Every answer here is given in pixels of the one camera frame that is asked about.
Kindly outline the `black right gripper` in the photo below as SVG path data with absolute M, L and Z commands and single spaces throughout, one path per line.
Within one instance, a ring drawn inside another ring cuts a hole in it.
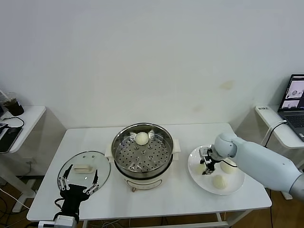
M 218 161 L 212 158 L 212 150 L 205 150 L 205 157 L 201 158 L 200 164 L 205 164 L 205 170 L 202 172 L 202 175 L 211 175 L 215 171 L 214 164 Z

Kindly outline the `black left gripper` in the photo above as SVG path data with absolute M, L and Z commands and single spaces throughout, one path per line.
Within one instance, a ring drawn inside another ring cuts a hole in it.
M 61 213 L 63 215 L 79 215 L 80 204 L 88 200 L 89 195 L 92 195 L 99 189 L 98 170 L 95 170 L 93 182 L 89 187 L 69 184 L 68 175 L 72 169 L 72 164 L 58 176 L 58 187 L 61 190 L 60 196 L 64 199 Z

